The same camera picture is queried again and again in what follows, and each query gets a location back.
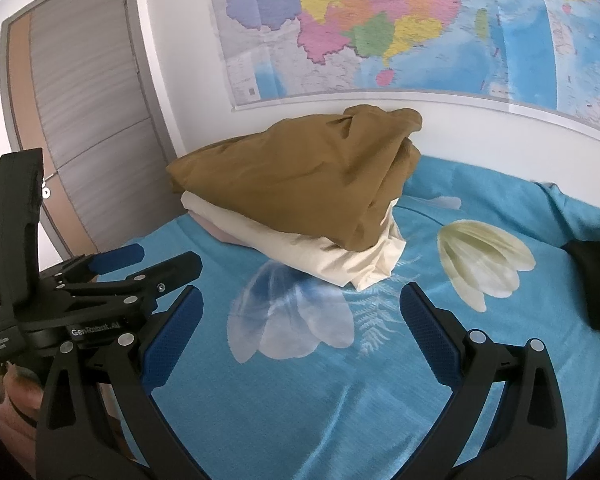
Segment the map of china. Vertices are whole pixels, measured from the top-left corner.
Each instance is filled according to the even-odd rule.
[[[440,36],[455,20],[461,0],[226,0],[228,17],[243,27],[279,30],[287,20],[300,21],[298,46],[308,59],[326,64],[325,56],[349,46],[360,57],[391,57]],[[389,85],[393,70],[379,73]]]

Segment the black device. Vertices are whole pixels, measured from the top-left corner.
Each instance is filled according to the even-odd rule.
[[[175,256],[119,282],[92,280],[137,264],[139,245],[77,256],[38,271],[42,150],[0,159],[0,367],[35,372],[44,386],[36,472],[44,480],[208,479],[151,392],[168,380],[202,317],[190,282],[202,262]],[[180,287],[166,312],[157,298]],[[400,310],[436,379],[451,387],[442,414],[393,480],[564,480],[567,439],[555,372],[544,344],[496,344],[433,306],[416,283]],[[491,384],[506,381],[476,458],[455,466]],[[97,383],[110,383],[149,467],[122,455]]]

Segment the bed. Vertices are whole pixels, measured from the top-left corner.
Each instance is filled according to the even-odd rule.
[[[450,394],[401,320],[398,295],[415,281],[467,329],[507,344],[545,342],[566,414],[568,473],[582,475],[600,443],[600,332],[587,324],[577,267],[560,247],[600,240],[600,209],[555,184],[424,157],[394,216],[406,249],[390,279],[362,292],[223,244],[189,215],[132,240],[143,262],[100,280],[184,251],[203,261],[203,319],[153,392],[179,439],[214,480],[391,478]],[[482,266],[472,264],[478,253]],[[501,387],[491,388],[459,462],[480,448]]]

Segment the door frame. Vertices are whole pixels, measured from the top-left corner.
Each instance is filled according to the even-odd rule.
[[[48,0],[34,0],[22,9],[18,10],[15,14],[2,22],[0,31],[0,93],[2,101],[2,109],[4,113],[4,122],[6,123],[6,133],[8,135],[8,142],[10,143],[11,150],[18,152],[22,150],[22,144],[20,143],[19,135],[16,129],[16,122],[14,118],[14,112],[11,106],[10,98],[10,87],[8,78],[8,39],[9,39],[9,28],[10,25],[18,20],[21,16],[35,9],[42,3]],[[151,77],[151,69],[148,65],[148,59],[145,51],[144,37],[142,35],[142,27],[140,25],[140,13],[138,10],[137,0],[125,0],[126,1],[126,19],[128,29],[130,33],[131,49],[135,58],[140,87],[144,96],[145,103],[148,108],[148,112],[151,115],[151,121],[153,127],[157,133],[158,142],[160,143],[161,149],[164,153],[165,159],[168,162],[172,162],[177,158],[173,142],[169,136],[167,125],[162,115],[160,102],[158,95],[153,85],[153,78]],[[52,219],[44,206],[42,201],[42,208],[40,210],[40,223],[48,235],[51,243],[58,251],[60,257],[63,260],[67,260],[76,254],[72,254],[67,245],[59,235]]]

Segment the blue gripper pad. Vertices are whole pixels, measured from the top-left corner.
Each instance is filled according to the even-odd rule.
[[[187,346],[202,319],[204,301],[202,293],[192,285],[187,286],[171,308],[167,319],[142,358],[140,381],[147,395],[153,388],[163,386],[180,355]]]
[[[117,269],[139,264],[143,259],[144,248],[139,244],[132,244],[96,254],[88,263],[88,270],[94,274],[107,274]]]
[[[462,357],[458,347],[435,318],[415,283],[405,285],[400,294],[400,311],[437,382],[455,389],[462,383]]]

